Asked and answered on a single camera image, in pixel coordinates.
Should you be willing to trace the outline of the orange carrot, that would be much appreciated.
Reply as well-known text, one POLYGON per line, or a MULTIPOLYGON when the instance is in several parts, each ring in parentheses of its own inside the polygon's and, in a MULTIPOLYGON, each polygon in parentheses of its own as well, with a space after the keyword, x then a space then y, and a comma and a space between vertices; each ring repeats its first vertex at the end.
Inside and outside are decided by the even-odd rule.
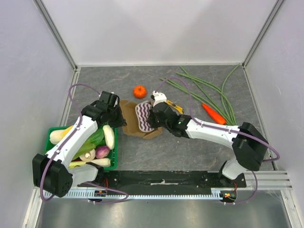
POLYGON ((215 123, 220 125, 225 125, 227 123, 226 120, 220 114, 218 114, 205 103, 202 103, 202 107, 215 123))

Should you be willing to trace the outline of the brown cardboard express box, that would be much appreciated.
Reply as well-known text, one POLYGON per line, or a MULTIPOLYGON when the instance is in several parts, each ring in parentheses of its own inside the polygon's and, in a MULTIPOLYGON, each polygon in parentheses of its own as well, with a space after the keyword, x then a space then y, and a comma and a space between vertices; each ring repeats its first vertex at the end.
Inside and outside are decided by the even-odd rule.
POLYGON ((120 108, 122 110, 123 117, 127 123, 126 126, 123 126, 123 133, 128 136, 134 136, 150 140, 162 134, 162 128, 156 128, 149 133, 145 133, 140 130, 138 118, 135 113, 135 106, 137 103, 131 102, 128 100, 120 100, 120 108))

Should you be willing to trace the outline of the green plastic basket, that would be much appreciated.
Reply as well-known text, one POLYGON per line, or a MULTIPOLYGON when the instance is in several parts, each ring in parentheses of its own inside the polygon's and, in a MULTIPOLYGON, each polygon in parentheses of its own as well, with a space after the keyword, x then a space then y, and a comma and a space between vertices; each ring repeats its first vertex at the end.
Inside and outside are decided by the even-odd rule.
MULTIPOLYGON (((109 154, 106 156, 106 158, 109 158, 111 160, 111 166, 110 167, 104 167, 105 170, 114 170, 117 167, 117 163, 118 163, 118 150, 117 150, 117 146, 118 146, 118 130, 114 129, 114 134, 115 134, 115 145, 114 148, 112 150, 110 150, 109 154)), ((79 158, 72 160, 73 162, 75 161, 81 161, 79 158)))

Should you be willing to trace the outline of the small orange pumpkin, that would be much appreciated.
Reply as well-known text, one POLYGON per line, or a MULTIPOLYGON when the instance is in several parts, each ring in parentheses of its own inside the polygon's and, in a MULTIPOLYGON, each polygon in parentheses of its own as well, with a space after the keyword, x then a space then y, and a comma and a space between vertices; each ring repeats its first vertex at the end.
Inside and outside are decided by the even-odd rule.
POLYGON ((138 85, 133 89, 133 96, 137 99, 143 99, 147 96, 147 90, 144 86, 138 85))

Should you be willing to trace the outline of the green leafy vegetable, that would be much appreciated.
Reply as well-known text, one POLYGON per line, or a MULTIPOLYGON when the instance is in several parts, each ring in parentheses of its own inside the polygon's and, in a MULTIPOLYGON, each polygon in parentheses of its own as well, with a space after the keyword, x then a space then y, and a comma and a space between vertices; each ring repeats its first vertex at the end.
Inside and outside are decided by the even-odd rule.
MULTIPOLYGON (((55 146, 49 140, 50 133, 54 130, 61 130, 66 128, 68 127, 53 127, 49 129, 46 145, 44 151, 42 152, 43 154, 45 154, 47 151, 51 150, 55 146)), ((92 149, 95 149, 99 145, 104 145, 104 143, 105 143, 104 131, 102 129, 98 129, 84 142, 84 144, 80 147, 80 149, 75 154, 72 160, 78 159, 80 155, 89 152, 92 149)))

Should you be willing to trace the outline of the white corn cob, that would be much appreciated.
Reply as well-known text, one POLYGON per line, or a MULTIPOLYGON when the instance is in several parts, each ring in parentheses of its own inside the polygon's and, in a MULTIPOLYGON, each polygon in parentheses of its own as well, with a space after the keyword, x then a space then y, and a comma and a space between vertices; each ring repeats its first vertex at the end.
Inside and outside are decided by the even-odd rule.
POLYGON ((70 126, 66 129, 61 129, 61 130, 54 130, 50 133, 49 140, 53 145, 58 144, 68 133, 69 131, 73 128, 73 126, 70 126))

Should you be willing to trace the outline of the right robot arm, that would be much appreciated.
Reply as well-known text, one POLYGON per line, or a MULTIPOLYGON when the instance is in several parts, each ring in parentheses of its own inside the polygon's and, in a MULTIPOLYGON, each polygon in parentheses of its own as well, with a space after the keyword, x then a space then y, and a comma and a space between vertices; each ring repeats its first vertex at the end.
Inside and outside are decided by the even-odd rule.
POLYGON ((250 123, 241 126, 212 124, 177 114, 165 102, 149 110, 148 123, 152 127, 163 127, 176 137, 207 140, 232 149, 235 157, 224 162, 217 176, 223 187, 230 186, 245 171, 260 170, 267 151, 266 139, 250 123))

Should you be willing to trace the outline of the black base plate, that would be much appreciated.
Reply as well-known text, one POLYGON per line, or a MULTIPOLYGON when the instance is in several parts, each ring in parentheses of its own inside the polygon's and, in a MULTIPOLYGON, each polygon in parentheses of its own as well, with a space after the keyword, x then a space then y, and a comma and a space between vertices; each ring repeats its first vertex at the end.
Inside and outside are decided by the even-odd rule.
POLYGON ((193 185, 204 188, 245 188, 247 186, 243 173, 231 181, 220 173, 211 171, 99 171, 95 183, 105 187, 125 187, 134 184, 193 185))

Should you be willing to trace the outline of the purple onion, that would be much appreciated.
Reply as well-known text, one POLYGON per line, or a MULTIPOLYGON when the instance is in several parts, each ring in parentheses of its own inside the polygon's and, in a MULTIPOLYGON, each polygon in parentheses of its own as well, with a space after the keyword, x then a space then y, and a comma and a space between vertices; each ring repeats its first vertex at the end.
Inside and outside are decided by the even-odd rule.
POLYGON ((108 146, 99 146, 95 149, 95 157, 97 159, 105 158, 110 152, 110 148, 108 146))

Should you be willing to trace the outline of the yellow utility knife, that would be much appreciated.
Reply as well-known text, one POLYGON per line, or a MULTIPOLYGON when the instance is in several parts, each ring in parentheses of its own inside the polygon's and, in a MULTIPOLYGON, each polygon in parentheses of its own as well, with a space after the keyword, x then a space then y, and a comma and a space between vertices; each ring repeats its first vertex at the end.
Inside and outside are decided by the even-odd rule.
POLYGON ((184 110, 182 107, 178 106, 177 104, 175 104, 174 102, 167 100, 166 103, 171 106, 172 108, 174 108, 176 111, 178 111, 180 114, 184 114, 184 110))

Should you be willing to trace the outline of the purple white wavy cloth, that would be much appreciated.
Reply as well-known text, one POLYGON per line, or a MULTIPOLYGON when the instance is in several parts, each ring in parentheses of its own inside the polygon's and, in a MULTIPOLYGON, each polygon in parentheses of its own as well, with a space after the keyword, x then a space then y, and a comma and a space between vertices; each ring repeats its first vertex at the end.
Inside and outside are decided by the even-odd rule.
POLYGON ((135 114, 138 119, 139 130, 144 133, 149 133, 154 130, 148 122, 150 109, 152 105, 149 101, 144 101, 135 106, 135 114))

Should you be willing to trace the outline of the white mushroom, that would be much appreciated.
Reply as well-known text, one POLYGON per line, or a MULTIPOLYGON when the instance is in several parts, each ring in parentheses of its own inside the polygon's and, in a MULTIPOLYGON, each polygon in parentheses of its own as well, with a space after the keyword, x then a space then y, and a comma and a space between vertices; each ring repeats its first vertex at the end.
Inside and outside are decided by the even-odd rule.
POLYGON ((86 152, 79 156, 79 159, 84 162, 89 162, 95 159, 95 149, 92 149, 89 152, 86 152))

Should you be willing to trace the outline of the white eggplant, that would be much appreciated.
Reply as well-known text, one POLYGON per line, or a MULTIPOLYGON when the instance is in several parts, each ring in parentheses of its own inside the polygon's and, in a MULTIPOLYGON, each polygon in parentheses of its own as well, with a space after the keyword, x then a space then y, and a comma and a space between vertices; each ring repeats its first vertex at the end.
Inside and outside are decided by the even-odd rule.
POLYGON ((104 140, 106 143, 106 146, 112 150, 115 145, 115 134, 114 130, 109 126, 109 125, 104 125, 103 126, 103 131, 104 131, 104 140))

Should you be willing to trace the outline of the green celery stalk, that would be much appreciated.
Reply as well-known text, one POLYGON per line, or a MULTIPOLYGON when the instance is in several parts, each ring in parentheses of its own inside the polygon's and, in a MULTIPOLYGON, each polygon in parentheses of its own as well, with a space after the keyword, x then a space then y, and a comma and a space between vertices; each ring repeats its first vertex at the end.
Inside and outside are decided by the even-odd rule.
POLYGON ((84 166, 86 164, 87 164, 86 161, 72 161, 69 164, 69 168, 71 169, 71 168, 81 167, 81 166, 84 166))

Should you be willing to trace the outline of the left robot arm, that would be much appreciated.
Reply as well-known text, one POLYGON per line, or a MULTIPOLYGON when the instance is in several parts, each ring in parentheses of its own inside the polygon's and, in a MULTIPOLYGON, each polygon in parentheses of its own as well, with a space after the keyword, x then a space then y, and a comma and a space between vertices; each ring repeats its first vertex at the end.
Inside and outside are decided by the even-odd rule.
POLYGON ((40 193, 47 191, 61 198, 79 184, 89 182, 94 187, 103 184, 100 166, 88 163, 71 169, 69 165, 85 141, 100 127, 126 125, 119 102, 119 96, 103 91, 98 100, 82 109, 73 128, 56 146, 33 158, 33 181, 40 193))

